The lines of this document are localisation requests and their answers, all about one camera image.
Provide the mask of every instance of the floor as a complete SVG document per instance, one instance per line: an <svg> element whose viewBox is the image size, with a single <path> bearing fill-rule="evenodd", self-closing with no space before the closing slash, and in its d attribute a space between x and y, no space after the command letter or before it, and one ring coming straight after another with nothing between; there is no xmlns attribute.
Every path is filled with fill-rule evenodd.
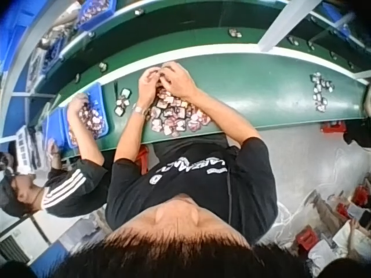
<svg viewBox="0 0 371 278"><path fill-rule="evenodd" d="M279 215L261 242L291 242L307 224L316 226L317 212L303 206L316 189L326 199L344 191L350 195L371 168L371 153L342 134L323 134L318 124L261 131L270 151L277 184ZM158 160L150 149L150 166Z"/></svg>

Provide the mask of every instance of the silver watch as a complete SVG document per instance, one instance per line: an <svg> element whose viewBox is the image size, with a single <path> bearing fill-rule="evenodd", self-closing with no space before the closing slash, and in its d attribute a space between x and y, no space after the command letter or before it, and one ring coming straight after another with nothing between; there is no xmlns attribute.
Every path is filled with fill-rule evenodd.
<svg viewBox="0 0 371 278"><path fill-rule="evenodd" d="M133 105L133 112L139 113L141 115L147 114L147 109L143 109L142 107L137 106L136 103Z"/></svg>

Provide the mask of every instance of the workbench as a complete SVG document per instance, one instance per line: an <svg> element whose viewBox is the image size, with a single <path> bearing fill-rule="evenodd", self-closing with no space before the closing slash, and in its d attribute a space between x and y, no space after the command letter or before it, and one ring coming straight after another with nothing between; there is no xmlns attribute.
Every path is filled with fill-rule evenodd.
<svg viewBox="0 0 371 278"><path fill-rule="evenodd" d="M135 18L131 10L130 14L122 13L103 24L90 37L79 34L80 38L84 35L84 39L67 45L61 53L63 58L38 87L40 93L51 88L58 91L51 105L53 109L67 105L74 93L84 92L95 82L101 83L110 128L106 136L97 140L102 151L116 148L131 113L130 108L121 118L114 114L114 82L118 82L119 91L123 88L132 91L132 106L137 100L137 82L143 71L169 60L180 62L201 89L236 109L258 129L363 118L362 100L368 82L355 79L353 74L367 69L371 64L369 56L346 52L348 46L334 35L316 41L314 49L310 49L307 39L322 30L319 24L303 20L290 33L297 45L283 39L262 53L257 44L265 33L264 24L268 23L259 21L257 16L253 16L256 20L250 18L246 23L242 14L251 8L267 9L267 4L257 5L256 1L144 2L148 9L141 17ZM213 17L212 7L223 16ZM271 4L269 15L274 18L279 12L277 5ZM151 17L150 22L157 17L167 21L161 20L155 34L151 34L153 29L144 21L147 16ZM242 37L231 37L228 26L237 28ZM335 45L339 45L341 55L330 52L329 47ZM107 71L100 71L100 62L108 65ZM333 93L323 94L328 99L324 113L316 111L312 98L314 86L310 75L315 72L335 85ZM76 74L81 76L78 82L74 80ZM196 133L180 133L180 137L217 132L220 130L211 123ZM172 138L152 131L149 123L144 128L143 143ZM77 154L76 149L67 148L64 157Z"/></svg>

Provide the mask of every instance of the black cap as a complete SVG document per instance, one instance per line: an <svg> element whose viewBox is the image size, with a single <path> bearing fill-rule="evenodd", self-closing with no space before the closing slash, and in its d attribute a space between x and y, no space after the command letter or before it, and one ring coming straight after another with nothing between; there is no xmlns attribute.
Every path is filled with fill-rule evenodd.
<svg viewBox="0 0 371 278"><path fill-rule="evenodd" d="M17 200L17 195L12 188L14 178L15 175L11 169L0 171L0 208L6 214L21 218L27 213L27 209L23 203Z"/></svg>

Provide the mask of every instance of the black t-shirt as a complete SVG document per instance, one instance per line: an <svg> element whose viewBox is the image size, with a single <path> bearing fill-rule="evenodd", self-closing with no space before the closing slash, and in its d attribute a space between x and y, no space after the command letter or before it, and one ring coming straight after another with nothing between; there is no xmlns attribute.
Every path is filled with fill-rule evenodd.
<svg viewBox="0 0 371 278"><path fill-rule="evenodd" d="M107 201L111 173L89 160L79 160L73 170L52 168L41 207L58 217L76 217L99 209Z"/></svg>
<svg viewBox="0 0 371 278"><path fill-rule="evenodd" d="M119 228L143 210L181 193L225 222L231 220L230 225L250 244L269 230L278 213L268 149L253 137L238 154L216 144L185 147L144 176L132 161L118 160L108 190L107 222L112 229Z"/></svg>

